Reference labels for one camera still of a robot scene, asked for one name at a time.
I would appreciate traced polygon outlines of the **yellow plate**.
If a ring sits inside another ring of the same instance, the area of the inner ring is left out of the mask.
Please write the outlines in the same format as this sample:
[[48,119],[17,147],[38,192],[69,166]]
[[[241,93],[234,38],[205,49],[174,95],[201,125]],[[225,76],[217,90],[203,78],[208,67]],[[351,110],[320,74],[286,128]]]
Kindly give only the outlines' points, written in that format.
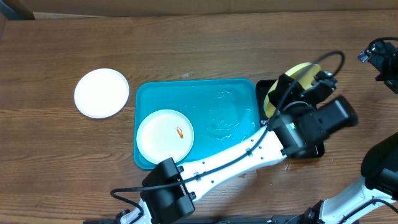
[[[286,71],[285,74],[290,78],[296,80],[299,77],[299,75],[310,65],[311,65],[310,62],[298,64],[293,68],[289,69],[288,71]],[[298,82],[302,85],[302,87],[305,90],[307,90],[313,86],[312,83],[315,81],[314,77],[320,71],[321,71],[321,66],[315,64]],[[270,91],[275,90],[277,83],[278,81],[276,80],[272,84],[270,90],[267,91],[267,95],[263,103],[263,109],[265,111],[265,115],[267,118],[270,118],[276,110],[276,107],[269,101],[268,93]]]

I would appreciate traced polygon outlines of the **white plate with sauce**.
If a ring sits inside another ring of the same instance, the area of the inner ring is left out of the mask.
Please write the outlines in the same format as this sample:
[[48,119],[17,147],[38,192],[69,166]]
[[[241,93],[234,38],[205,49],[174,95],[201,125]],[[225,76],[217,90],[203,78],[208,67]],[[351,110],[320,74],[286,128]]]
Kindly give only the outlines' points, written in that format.
[[110,68],[99,68],[84,75],[76,84],[73,96],[78,111],[94,119],[117,114],[128,98],[127,79]]

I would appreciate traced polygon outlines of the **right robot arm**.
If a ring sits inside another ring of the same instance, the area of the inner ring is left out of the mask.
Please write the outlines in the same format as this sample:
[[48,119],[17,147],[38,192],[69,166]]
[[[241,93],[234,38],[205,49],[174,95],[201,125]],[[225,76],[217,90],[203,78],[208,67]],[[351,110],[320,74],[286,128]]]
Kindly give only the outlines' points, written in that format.
[[[397,93],[397,47],[390,43],[397,37],[371,41],[358,56],[368,61],[380,74],[377,81]],[[365,155],[361,176],[341,193],[308,208],[288,223],[358,223],[367,213],[386,205],[397,212],[397,133],[376,144]]]

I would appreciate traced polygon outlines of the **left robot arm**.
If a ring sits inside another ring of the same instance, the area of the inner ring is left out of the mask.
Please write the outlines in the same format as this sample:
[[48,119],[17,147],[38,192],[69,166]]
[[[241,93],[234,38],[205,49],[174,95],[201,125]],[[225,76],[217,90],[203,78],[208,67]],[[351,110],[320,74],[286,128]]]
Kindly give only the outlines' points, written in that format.
[[343,96],[315,108],[335,88],[336,79],[325,72],[310,76],[306,86],[282,74],[267,93],[268,105],[282,106],[266,126],[201,161],[179,166],[172,159],[162,161],[142,181],[136,209],[119,213],[116,223],[175,223],[194,212],[194,202],[232,177],[284,159],[314,156],[317,146],[330,135],[358,123]]

